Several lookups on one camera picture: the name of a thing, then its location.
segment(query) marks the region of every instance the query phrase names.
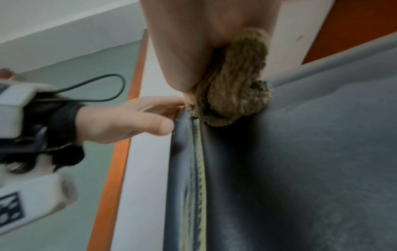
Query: qr code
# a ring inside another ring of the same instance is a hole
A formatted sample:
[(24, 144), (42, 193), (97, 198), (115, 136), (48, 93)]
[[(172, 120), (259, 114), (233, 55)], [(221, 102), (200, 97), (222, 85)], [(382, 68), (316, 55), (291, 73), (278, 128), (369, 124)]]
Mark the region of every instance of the qr code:
[(8, 194), (0, 198), (0, 227), (24, 217), (18, 193)]

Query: black leather surface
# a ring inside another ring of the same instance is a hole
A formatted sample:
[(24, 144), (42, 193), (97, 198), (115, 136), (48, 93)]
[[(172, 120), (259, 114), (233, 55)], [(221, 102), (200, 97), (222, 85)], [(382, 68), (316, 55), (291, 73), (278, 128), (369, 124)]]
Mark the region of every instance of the black leather surface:
[[(266, 111), (202, 125), (207, 250), (397, 250), (397, 49), (273, 83)], [(188, 121), (172, 140), (165, 242)]]

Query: white device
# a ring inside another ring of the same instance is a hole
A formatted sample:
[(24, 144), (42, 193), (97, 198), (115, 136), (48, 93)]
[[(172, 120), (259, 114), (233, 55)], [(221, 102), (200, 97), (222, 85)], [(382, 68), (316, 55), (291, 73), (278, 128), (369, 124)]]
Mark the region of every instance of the white device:
[[(73, 177), (54, 172), (46, 128), (22, 137), (24, 107), (51, 86), (0, 80), (0, 235), (54, 214), (77, 200)], [(5, 161), (12, 156), (13, 161)]]

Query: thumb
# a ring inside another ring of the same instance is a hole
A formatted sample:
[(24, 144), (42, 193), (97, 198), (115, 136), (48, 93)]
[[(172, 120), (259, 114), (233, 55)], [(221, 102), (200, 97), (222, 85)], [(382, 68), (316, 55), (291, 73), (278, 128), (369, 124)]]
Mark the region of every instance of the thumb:
[(131, 131), (147, 132), (154, 135), (164, 136), (170, 134), (174, 129), (174, 122), (164, 116), (150, 112), (137, 112), (126, 121), (126, 127)]

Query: black mattress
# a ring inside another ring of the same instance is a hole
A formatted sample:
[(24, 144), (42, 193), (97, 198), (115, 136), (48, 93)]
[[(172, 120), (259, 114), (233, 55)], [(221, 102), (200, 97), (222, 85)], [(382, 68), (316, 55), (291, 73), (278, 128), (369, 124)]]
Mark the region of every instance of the black mattress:
[(206, 229), (194, 124), (179, 115), (164, 251), (397, 250), (397, 35), (268, 82), (274, 101), (260, 114), (200, 125)]

